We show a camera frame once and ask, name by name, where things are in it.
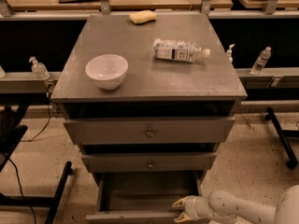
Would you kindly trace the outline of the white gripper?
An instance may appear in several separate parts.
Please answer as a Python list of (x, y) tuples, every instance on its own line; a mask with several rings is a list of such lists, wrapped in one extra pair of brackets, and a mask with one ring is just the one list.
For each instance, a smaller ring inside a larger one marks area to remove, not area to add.
[(207, 217), (208, 201), (206, 197), (188, 196), (175, 201), (172, 206), (181, 208), (185, 206), (185, 212), (174, 218), (175, 223), (182, 223), (190, 220), (199, 220)]

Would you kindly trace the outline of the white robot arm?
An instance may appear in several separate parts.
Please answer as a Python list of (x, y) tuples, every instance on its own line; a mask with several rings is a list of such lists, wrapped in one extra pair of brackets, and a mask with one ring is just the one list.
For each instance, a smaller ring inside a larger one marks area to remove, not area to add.
[(280, 197), (276, 207), (247, 201), (224, 191), (208, 196), (186, 196), (172, 204), (182, 208), (176, 223), (209, 219), (220, 224), (236, 224), (242, 217), (251, 224), (299, 224), (299, 186), (292, 186)]

